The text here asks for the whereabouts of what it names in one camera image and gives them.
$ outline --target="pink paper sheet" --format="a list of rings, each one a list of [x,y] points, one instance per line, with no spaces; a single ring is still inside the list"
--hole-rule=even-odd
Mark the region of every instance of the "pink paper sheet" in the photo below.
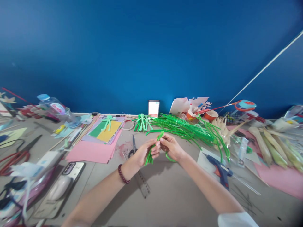
[[[117,141],[122,130],[118,131],[115,141],[111,145],[94,143],[89,141],[80,141],[69,152],[66,159],[69,162],[75,161],[91,161],[107,164],[113,157]]]
[[[228,126],[227,128],[231,130],[234,126]],[[244,129],[239,129],[239,131],[257,141],[250,132]],[[262,157],[258,143],[256,143],[256,146],[249,143],[249,146]],[[259,176],[271,187],[303,200],[303,174],[299,171],[294,168],[287,168],[285,170],[276,164],[271,165],[270,168],[263,163],[261,165],[254,163],[254,165]]]

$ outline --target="bundle of green pipe cleaners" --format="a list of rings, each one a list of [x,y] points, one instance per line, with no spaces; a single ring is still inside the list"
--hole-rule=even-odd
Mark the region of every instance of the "bundle of green pipe cleaners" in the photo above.
[[[161,131],[160,135],[159,135],[158,138],[157,138],[157,141],[159,141],[159,140],[162,138],[163,135],[164,135],[164,132]],[[146,166],[148,163],[151,163],[151,164],[154,163],[154,160],[153,160],[153,158],[152,158],[151,152],[152,152],[152,149],[153,149],[155,146],[156,146],[156,144],[154,144],[154,145],[151,147],[151,149],[149,150],[148,155],[147,155],[147,158],[146,158],[145,166]],[[169,161],[176,162],[175,160],[171,159],[171,158],[168,156],[167,152],[166,152],[166,157],[167,157],[167,159],[168,159]]]
[[[167,115],[167,114],[161,113],[159,118],[151,119],[151,125],[158,126],[161,129],[151,130],[151,131],[147,132],[146,135],[149,133],[153,133],[153,132],[160,132],[161,134],[162,134],[162,132],[163,133],[169,132],[169,133],[172,133],[172,134],[175,134],[175,135],[181,137],[182,139],[188,140],[190,143],[194,142],[200,149],[201,149],[201,147],[197,143],[197,140],[201,140],[209,146],[217,145],[218,149],[220,151],[220,155],[221,155],[221,162],[223,162],[222,149],[225,152],[228,162],[230,162],[230,160],[229,160],[230,152],[229,152],[227,146],[225,145],[222,137],[220,136],[220,134],[217,131],[217,129],[220,129],[220,128],[212,125],[209,122],[203,121],[200,114],[199,114],[198,119],[200,121],[202,121],[203,124],[191,125],[187,121],[184,121],[184,120],[178,118],[177,116],[174,116],[172,114]],[[151,159],[149,159],[147,157],[146,164],[153,163],[152,157],[150,157],[150,158]]]

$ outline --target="white mouse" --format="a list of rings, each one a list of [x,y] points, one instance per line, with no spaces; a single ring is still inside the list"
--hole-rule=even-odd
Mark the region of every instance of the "white mouse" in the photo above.
[[[60,199],[68,188],[71,181],[71,177],[60,176],[54,186],[51,188],[50,193],[48,195],[48,199],[52,201]]]

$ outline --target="table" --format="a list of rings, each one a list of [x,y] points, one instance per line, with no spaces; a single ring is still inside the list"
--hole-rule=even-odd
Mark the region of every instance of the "table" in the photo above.
[[[34,121],[44,124],[51,129],[56,129],[61,125],[60,123],[54,124],[45,119],[37,120],[31,118],[25,122],[14,123],[20,125],[13,129],[28,127],[24,133],[26,134],[36,126],[33,124]],[[36,163],[49,148],[60,140],[54,139],[50,136],[50,133],[42,128],[38,128],[35,129],[32,135],[26,138],[25,144],[40,134],[43,134],[43,136],[30,151],[30,162],[33,163]],[[125,161],[122,151],[127,148],[132,149],[133,134],[135,134],[137,147],[142,145],[144,141],[157,136],[155,133],[145,136],[143,133],[123,131],[118,140],[114,158],[108,164],[86,162],[86,167],[62,211],[57,218],[47,220],[46,225],[61,226],[79,199],[103,178],[113,172],[119,164]],[[181,147],[197,160],[199,148],[179,137],[176,137],[176,139]],[[15,152],[17,146],[16,144],[0,149],[0,158]],[[206,145],[203,145],[203,147],[217,152]],[[65,160],[60,162],[60,165],[65,166],[66,164]],[[255,170],[251,161],[247,160],[246,164]],[[217,226],[217,214],[215,210],[178,163],[168,161],[165,154],[161,153],[153,165],[148,165],[142,168],[141,171],[151,188],[151,194],[144,199],[136,181],[132,180],[129,185],[123,187],[116,195],[97,218],[94,226]],[[275,188],[267,187],[247,169],[233,167],[233,171],[261,193],[261,196],[258,196],[236,179],[229,179],[231,193],[241,205],[246,207],[245,210],[259,226],[291,226],[297,223],[298,217],[300,217],[302,201]],[[1,177],[0,187],[3,188],[10,179],[11,177]],[[246,197],[249,197],[250,202],[254,204],[252,209],[247,209],[249,207],[248,202],[240,198],[238,195],[240,193],[236,187]],[[39,201],[29,209],[29,215],[38,207],[42,198],[43,196],[40,196]],[[29,224],[37,222],[38,219],[29,219]]]

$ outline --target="red bead bracelet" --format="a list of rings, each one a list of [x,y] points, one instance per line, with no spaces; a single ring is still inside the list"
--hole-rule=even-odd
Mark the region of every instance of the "red bead bracelet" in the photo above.
[[[119,175],[120,175],[121,179],[123,180],[123,182],[124,182],[125,184],[129,184],[130,180],[127,181],[127,180],[124,178],[124,176],[123,176],[123,174],[122,174],[122,172],[121,172],[121,166],[122,166],[122,164],[120,164],[120,165],[118,166]]]

